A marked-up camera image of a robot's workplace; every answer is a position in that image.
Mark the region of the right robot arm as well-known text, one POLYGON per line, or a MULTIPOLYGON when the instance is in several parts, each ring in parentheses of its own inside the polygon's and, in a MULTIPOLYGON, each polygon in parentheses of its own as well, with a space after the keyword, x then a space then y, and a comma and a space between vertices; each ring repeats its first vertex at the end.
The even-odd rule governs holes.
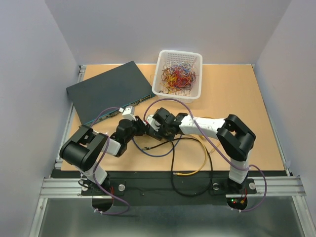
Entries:
POLYGON ((200 118, 191 114, 173 115, 164 108, 158 109, 146 119, 149 135, 158 140, 171 141, 176 135, 199 135, 206 140, 217 139, 230 157, 227 187, 238 193, 245 187, 248 176, 248 155, 254 146, 256 135, 236 115, 227 118, 200 118))

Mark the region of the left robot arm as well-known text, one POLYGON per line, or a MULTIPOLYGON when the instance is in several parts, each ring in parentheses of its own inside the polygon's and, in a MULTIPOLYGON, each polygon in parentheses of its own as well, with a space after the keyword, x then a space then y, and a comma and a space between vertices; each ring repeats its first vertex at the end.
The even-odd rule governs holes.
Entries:
POLYGON ((129 141, 145 132, 145 123, 138 116, 135 120, 120 120, 110 137, 82 125, 62 146, 59 156, 84 173, 93 182, 93 189, 103 195, 109 191, 110 180, 107 172, 97 164, 100 153, 120 157, 126 151, 129 141))

